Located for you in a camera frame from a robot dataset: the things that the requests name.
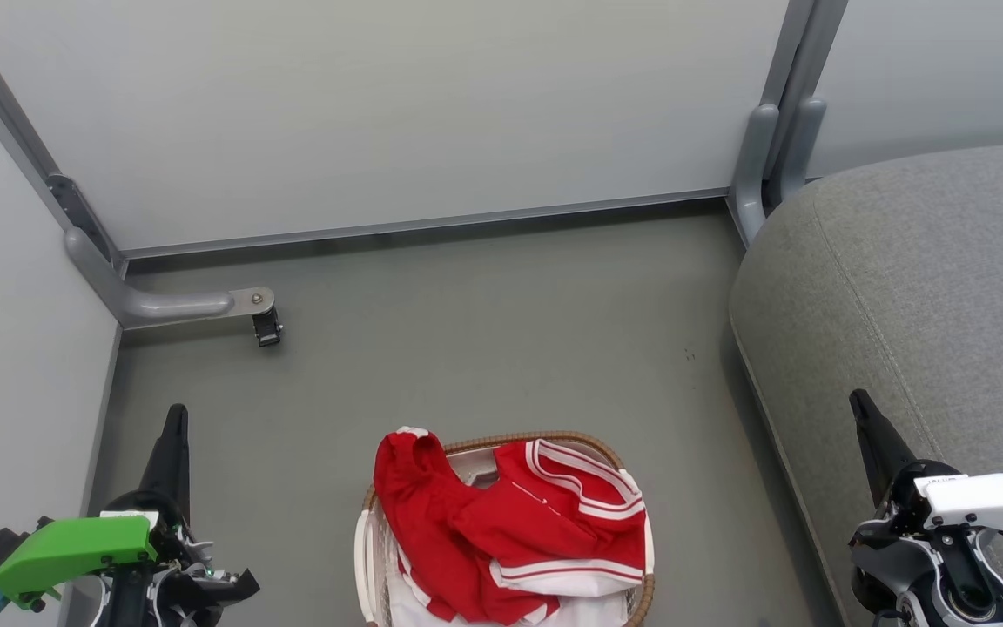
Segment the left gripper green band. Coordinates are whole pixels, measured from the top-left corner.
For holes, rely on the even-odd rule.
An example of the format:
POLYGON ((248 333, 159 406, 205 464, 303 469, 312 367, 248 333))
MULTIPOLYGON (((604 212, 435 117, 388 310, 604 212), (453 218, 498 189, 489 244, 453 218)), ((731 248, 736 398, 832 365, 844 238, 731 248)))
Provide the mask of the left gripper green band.
POLYGON ((168 408, 138 489, 98 516, 41 517, 30 533, 0 530, 0 614, 38 614, 59 587, 81 578, 100 586, 95 626, 215 626, 232 604, 259 594, 251 571, 212 564, 192 533, 188 410, 168 408))

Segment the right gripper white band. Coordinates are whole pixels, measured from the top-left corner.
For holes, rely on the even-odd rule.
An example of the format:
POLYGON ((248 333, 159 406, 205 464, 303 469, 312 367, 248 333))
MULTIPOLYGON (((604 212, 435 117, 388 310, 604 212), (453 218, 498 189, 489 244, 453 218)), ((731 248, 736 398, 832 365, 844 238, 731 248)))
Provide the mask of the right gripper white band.
POLYGON ((1003 536, 1003 473, 967 475, 917 460, 866 389, 852 390, 861 461, 875 516, 849 540, 860 602, 1003 602, 986 558, 1003 536))

